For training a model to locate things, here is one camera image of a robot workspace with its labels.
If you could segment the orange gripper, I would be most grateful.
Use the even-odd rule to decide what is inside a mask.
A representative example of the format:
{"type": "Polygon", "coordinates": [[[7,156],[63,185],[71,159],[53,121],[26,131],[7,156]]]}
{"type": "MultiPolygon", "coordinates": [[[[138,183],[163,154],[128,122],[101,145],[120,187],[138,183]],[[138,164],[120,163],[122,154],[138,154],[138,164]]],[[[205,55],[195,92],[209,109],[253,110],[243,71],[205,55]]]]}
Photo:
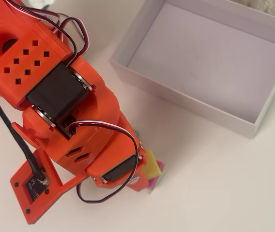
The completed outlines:
{"type": "MultiPolygon", "coordinates": [[[[85,173],[100,188],[115,188],[126,182],[135,168],[135,145],[132,141],[110,141],[105,147],[87,146],[85,173]]],[[[134,174],[127,186],[141,191],[148,186],[148,179],[140,172],[134,174]]]]}

